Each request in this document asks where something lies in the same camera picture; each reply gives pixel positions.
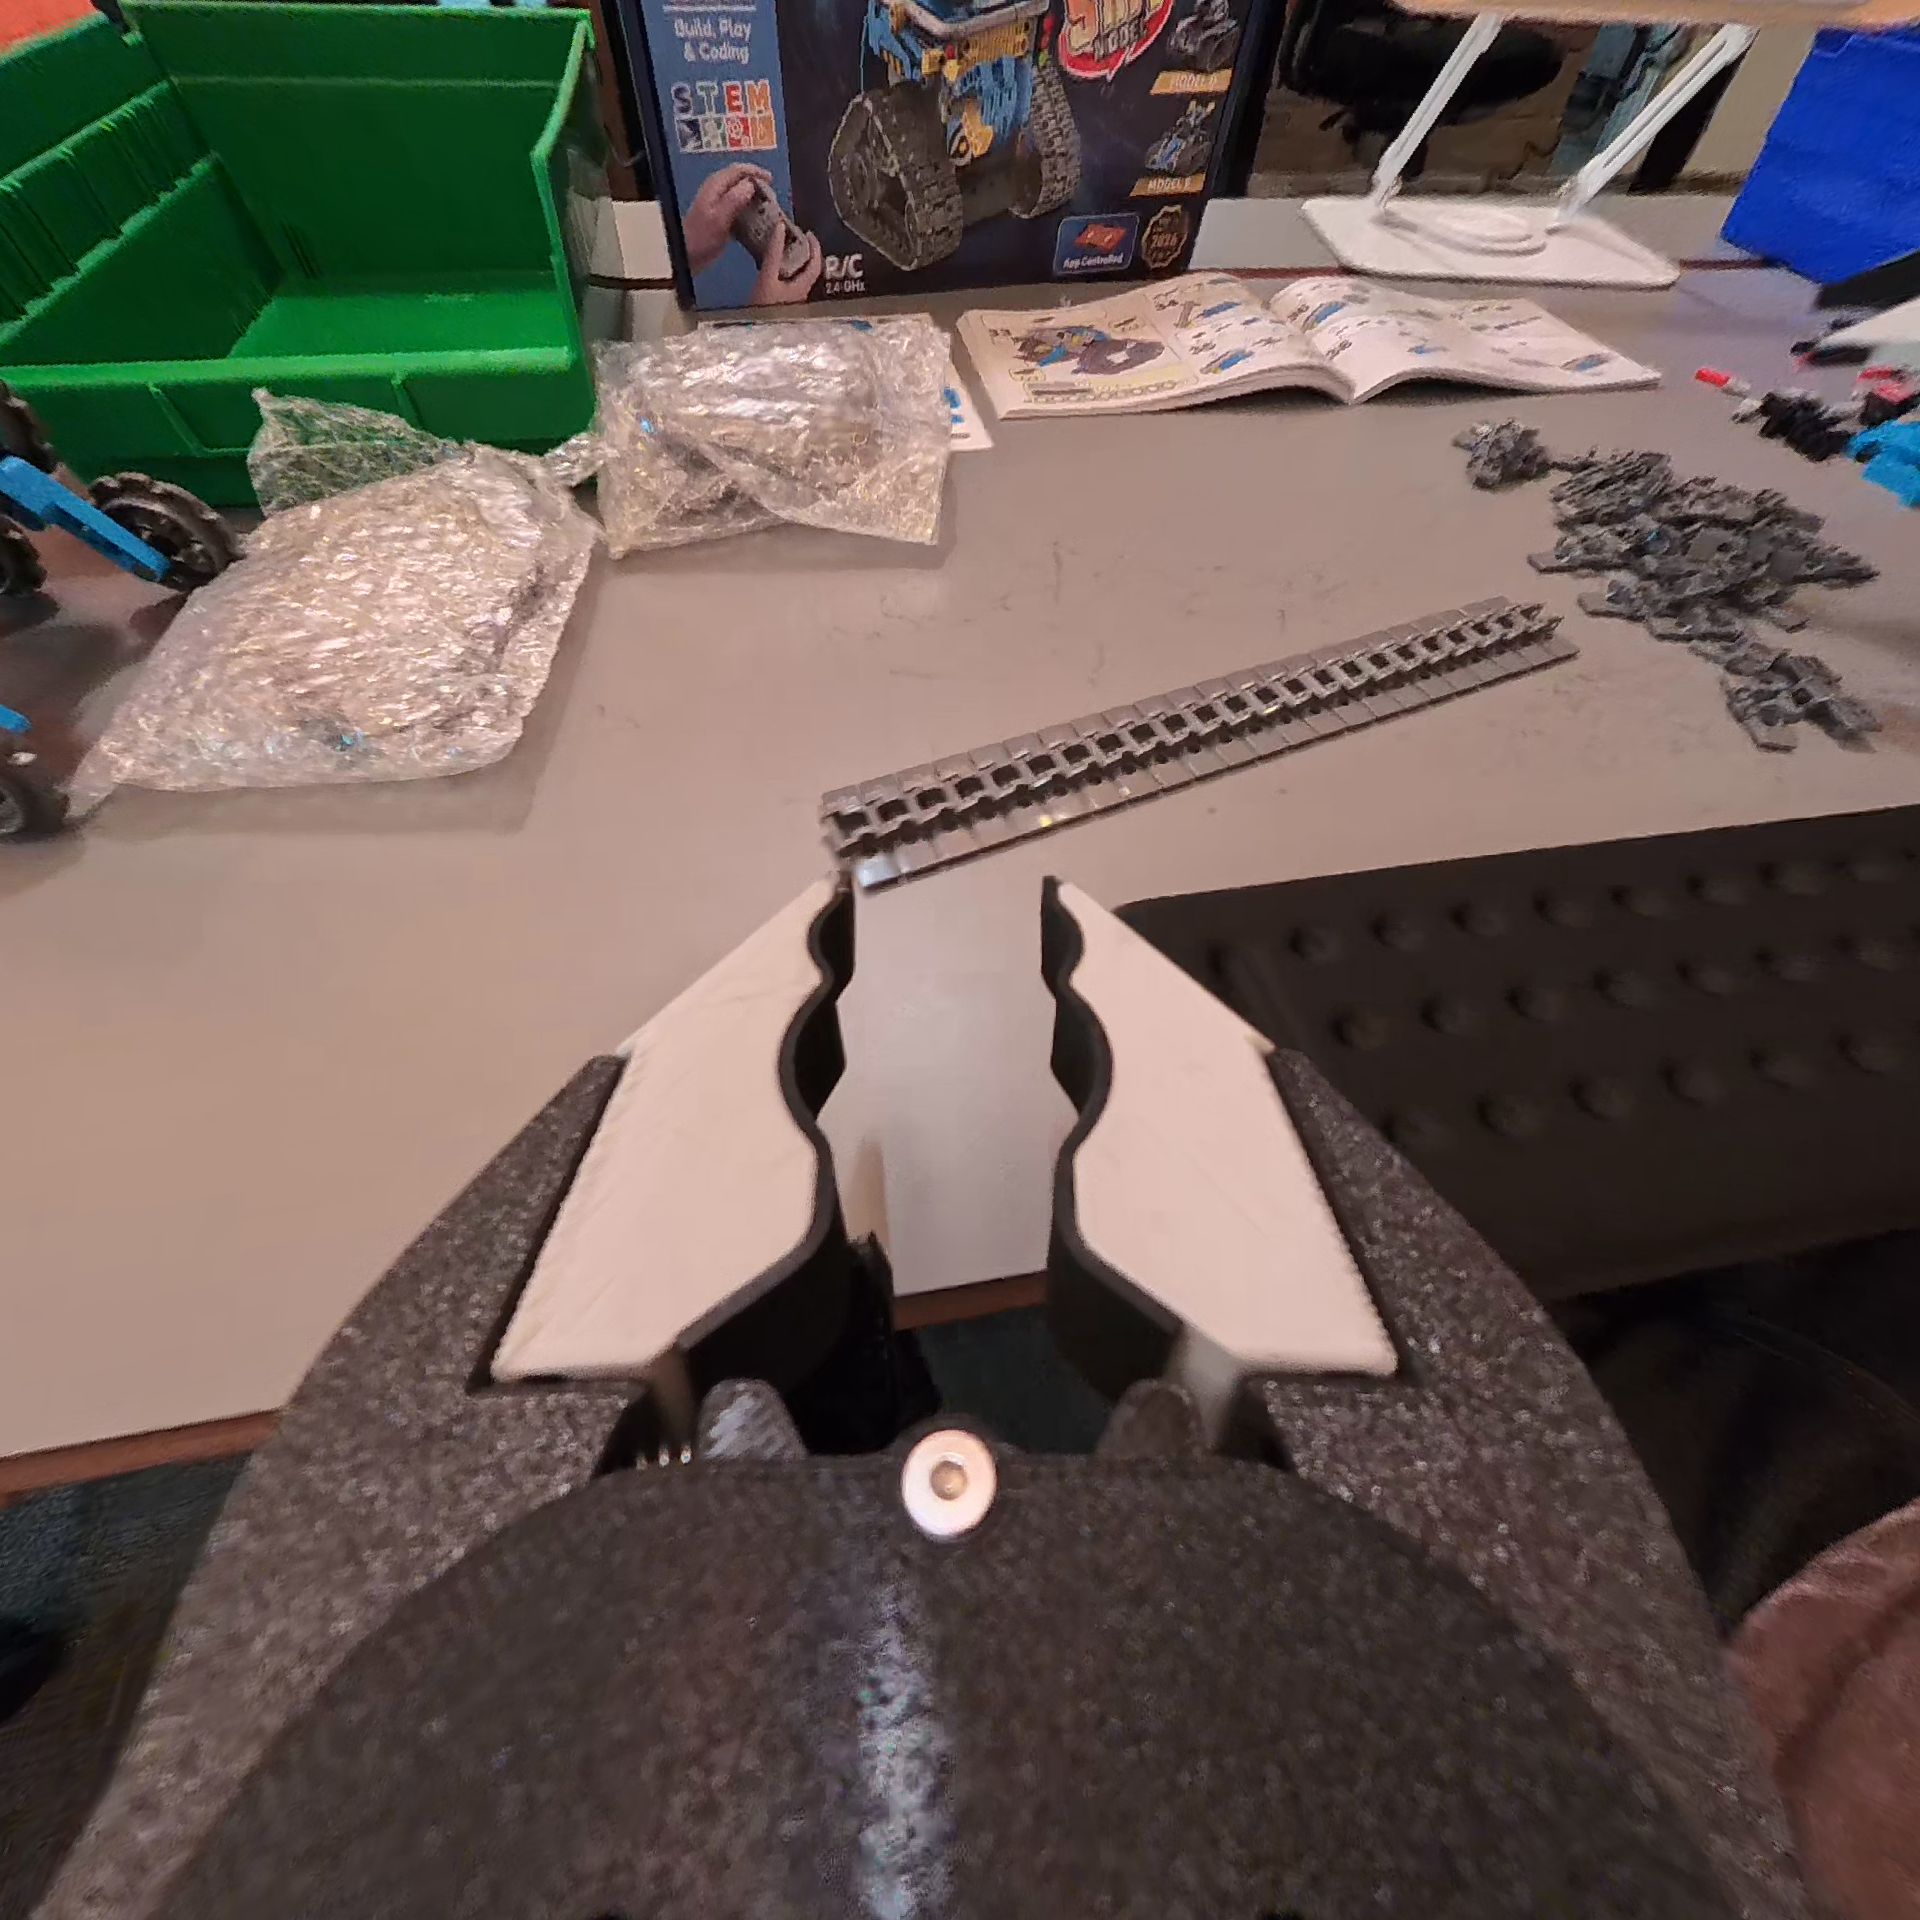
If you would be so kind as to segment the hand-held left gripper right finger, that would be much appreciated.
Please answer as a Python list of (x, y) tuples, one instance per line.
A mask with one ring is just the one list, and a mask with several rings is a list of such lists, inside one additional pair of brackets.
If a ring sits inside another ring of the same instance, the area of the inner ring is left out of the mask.
[(1064, 1147), (1064, 1255), (1178, 1377), (1399, 1371), (1255, 1025), (1074, 881), (1042, 900)]

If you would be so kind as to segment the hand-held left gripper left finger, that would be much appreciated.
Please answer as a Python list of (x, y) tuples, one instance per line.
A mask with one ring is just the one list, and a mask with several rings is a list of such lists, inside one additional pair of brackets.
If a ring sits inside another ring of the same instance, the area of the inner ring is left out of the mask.
[(495, 1381), (660, 1376), (799, 1275), (837, 1211), (801, 1045), (837, 1048), (851, 907), (815, 880), (623, 1041)]

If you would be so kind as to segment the pile of grey track links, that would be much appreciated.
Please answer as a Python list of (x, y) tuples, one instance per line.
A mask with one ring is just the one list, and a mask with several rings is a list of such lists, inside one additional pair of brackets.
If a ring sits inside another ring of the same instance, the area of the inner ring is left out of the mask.
[(1660, 449), (1557, 457), (1517, 420), (1469, 423), (1455, 447), (1480, 491), (1552, 480), (1552, 544), (1528, 564), (1589, 580), (1577, 603), (1591, 617), (1636, 623), (1717, 667), (1728, 713), (1760, 749), (1792, 752), (1803, 728), (1843, 745), (1881, 728), (1828, 660), (1762, 635), (1807, 628), (1803, 587), (1880, 576), (1826, 540), (1823, 516), (1780, 491), (1680, 476)]

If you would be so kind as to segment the blue toy robot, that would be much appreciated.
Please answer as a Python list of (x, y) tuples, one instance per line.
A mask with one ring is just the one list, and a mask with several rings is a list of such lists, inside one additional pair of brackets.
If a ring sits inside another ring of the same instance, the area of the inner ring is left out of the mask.
[[(55, 613), (36, 537), (63, 534), (132, 580), (177, 597), (215, 582), (243, 558), (243, 540), (186, 486), (116, 471), (87, 486), (63, 459), (29, 403), (3, 389), (3, 593), (5, 638)], [(69, 789), (87, 755), (81, 704), (89, 679), (69, 664), (5, 667), (3, 838), (27, 845), (69, 822)]]

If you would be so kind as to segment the grey desk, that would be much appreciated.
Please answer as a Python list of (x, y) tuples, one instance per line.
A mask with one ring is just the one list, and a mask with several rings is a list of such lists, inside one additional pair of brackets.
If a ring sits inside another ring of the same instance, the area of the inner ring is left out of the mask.
[[(827, 1133), (909, 1320), (1024, 1304), (1067, 1107), (1041, 887), (1107, 904), (1915, 799), (1915, 512), (1733, 419), (1696, 368), (1792, 375), (1809, 288), (1711, 200), (1661, 295), (1543, 295), (1657, 391), (1284, 393), (996, 423), (935, 547), (775, 528), (592, 558), (512, 757), (423, 783), (121, 792), (5, 851), (5, 1500), (252, 1446), (397, 1252), (587, 1061), (823, 877), (818, 798), (1192, 676), (1490, 593), (1577, 660), (915, 880), (858, 910)], [(1661, 447), (1780, 488), (1880, 577), (1812, 646), (1867, 749), (1762, 752), (1701, 660), (1541, 580), (1538, 491), (1455, 433)]]

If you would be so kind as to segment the black perforated pad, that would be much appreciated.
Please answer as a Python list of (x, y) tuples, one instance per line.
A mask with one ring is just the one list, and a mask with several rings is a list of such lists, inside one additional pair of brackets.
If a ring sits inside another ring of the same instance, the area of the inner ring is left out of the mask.
[(1549, 1302), (1913, 1232), (1917, 806), (1123, 904)]

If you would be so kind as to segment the blue sticker sheet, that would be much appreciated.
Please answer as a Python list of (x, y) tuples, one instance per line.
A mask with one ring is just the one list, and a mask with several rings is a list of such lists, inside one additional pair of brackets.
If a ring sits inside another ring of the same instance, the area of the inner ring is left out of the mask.
[[(755, 319), (749, 315), (732, 315), (732, 318), (711, 318), (705, 319), (701, 327), (706, 328), (743, 328), (743, 327), (761, 327), (761, 325), (837, 325), (843, 328), (858, 332), (875, 332), (877, 325), (885, 319), (927, 319), (929, 325), (932, 318), (929, 312), (904, 312), (904, 315), (827, 315), (827, 312), (807, 312), (807, 315), (789, 315), (787, 319)], [(976, 404), (976, 398), (960, 375), (959, 366), (954, 363), (954, 352), (948, 352), (947, 368), (945, 368), (945, 403), (948, 408), (948, 428), (951, 428), (951, 449), (983, 449), (992, 447), (992, 432)]]

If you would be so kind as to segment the small bubble wrap bag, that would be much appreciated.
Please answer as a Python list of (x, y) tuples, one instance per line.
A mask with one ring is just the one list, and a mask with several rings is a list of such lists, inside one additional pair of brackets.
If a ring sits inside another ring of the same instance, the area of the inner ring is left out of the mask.
[(463, 443), (355, 403), (253, 391), (258, 430), (247, 447), (256, 504), (275, 516), (330, 496), (443, 463)]

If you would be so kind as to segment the instruction booklet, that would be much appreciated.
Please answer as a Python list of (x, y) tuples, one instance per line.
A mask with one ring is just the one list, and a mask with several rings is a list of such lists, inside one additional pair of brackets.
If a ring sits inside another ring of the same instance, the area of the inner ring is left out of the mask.
[(1263, 393), (1364, 404), (1425, 384), (1554, 396), (1661, 382), (1535, 301), (1448, 301), (1353, 277), (1263, 295), (1192, 272), (1097, 301), (973, 308), (959, 335), (1002, 420), (1153, 416)]

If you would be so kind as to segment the green plastic bin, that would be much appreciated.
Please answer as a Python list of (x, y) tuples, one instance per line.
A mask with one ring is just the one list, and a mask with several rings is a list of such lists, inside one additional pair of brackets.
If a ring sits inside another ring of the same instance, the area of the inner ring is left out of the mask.
[(124, 5), (3, 63), (3, 372), (64, 463), (252, 507), (256, 393), (587, 430), (608, 198), (572, 7)]

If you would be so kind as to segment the heap of loose toy parts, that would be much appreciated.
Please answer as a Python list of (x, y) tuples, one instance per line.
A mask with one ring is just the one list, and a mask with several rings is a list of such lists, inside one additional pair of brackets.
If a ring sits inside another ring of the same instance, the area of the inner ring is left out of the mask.
[(1917, 507), (1917, 341), (1915, 304), (1876, 318), (1824, 327), (1789, 348), (1792, 372), (1844, 372), (1848, 393), (1810, 387), (1762, 389), (1745, 375), (1701, 366), (1695, 382), (1733, 403), (1754, 425), (1810, 463), (1848, 461), (1872, 486)]

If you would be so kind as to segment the dark blue robot kit box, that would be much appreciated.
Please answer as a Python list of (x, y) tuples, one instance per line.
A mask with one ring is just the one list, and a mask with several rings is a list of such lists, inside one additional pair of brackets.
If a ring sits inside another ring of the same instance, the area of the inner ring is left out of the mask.
[(700, 315), (1193, 263), (1284, 5), (603, 5)]

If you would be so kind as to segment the blue plastic bin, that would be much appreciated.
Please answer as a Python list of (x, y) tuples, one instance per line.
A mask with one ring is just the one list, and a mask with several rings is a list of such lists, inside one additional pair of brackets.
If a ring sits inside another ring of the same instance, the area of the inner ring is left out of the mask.
[(1917, 27), (1823, 30), (1721, 239), (1812, 280), (1917, 248)]

